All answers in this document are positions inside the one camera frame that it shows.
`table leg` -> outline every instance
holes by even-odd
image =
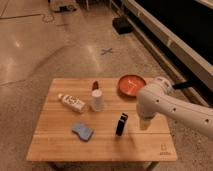
[[[109,8],[112,9],[112,0],[109,0]]]
[[[47,164],[54,170],[54,171],[62,171],[64,170],[64,167],[57,166],[54,162],[47,162]]]
[[[158,162],[151,162],[150,165],[146,168],[147,171],[153,170],[157,166]]]
[[[87,11],[89,11],[89,0],[86,0],[86,4],[87,4]]]

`small bottle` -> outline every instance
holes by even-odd
[[[91,108],[95,112],[100,112],[104,108],[104,100],[100,89],[92,91]]]
[[[71,107],[75,112],[82,113],[85,107],[85,103],[76,97],[70,95],[59,94],[58,99],[66,106]]]

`cable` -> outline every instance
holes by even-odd
[[[6,4],[4,5],[4,8],[3,8],[3,11],[2,11],[2,13],[1,13],[1,15],[0,15],[0,18],[4,15],[5,10],[7,9],[7,6],[8,6],[8,4],[9,4],[9,2],[10,2],[10,0],[7,0]]]
[[[42,21],[43,21],[44,23],[50,23],[50,22],[53,22],[53,21],[55,20],[55,17],[54,17],[54,15],[52,14],[51,11],[49,11],[49,12],[50,12],[50,15],[51,15],[51,19],[50,19],[50,20],[45,20],[45,18],[46,18],[47,15],[46,15],[46,14],[43,14],[43,13],[30,14],[30,15],[19,15],[19,16],[4,17],[4,18],[2,18],[3,15],[4,15],[4,13],[5,13],[5,11],[6,11],[6,9],[7,9],[7,7],[8,7],[9,2],[10,2],[10,0],[8,0],[8,1],[5,3],[5,5],[4,5],[3,11],[2,11],[2,13],[1,13],[1,15],[0,15],[0,20],[9,20],[9,19],[15,19],[15,18],[24,18],[24,17],[34,17],[34,16],[39,16],[39,15],[43,16],[43,17],[42,17]]]

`plate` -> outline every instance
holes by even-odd
[[[118,90],[120,93],[136,97],[138,91],[146,85],[146,81],[138,75],[125,75],[118,82]]]

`wooden table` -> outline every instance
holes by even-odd
[[[89,104],[91,87],[98,81],[103,91],[105,109],[92,112]],[[122,99],[117,95],[117,78],[54,79],[49,89],[33,139],[27,161],[175,161],[174,144],[166,118],[158,114],[146,131],[139,129],[136,100]],[[88,105],[78,114],[62,105],[59,93],[70,94]],[[115,136],[121,113],[129,115],[124,133]],[[78,122],[93,128],[89,142],[82,142],[71,132]]]

